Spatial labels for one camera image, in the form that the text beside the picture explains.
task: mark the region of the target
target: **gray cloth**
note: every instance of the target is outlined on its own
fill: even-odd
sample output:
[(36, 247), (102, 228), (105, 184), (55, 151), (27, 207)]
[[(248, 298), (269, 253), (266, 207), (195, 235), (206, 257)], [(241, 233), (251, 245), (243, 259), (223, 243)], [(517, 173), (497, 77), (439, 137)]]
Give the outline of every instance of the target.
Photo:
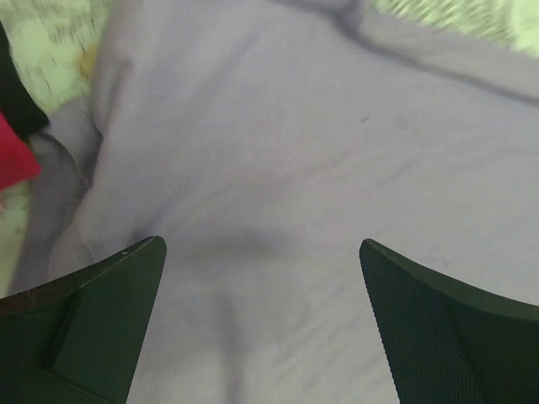
[(43, 166), (31, 215), (62, 218), (19, 288), (167, 241), (130, 404), (396, 404), (366, 237), (539, 303), (537, 106), (377, 54), (341, 6), (117, 0), (91, 96), (35, 136), (80, 180)]

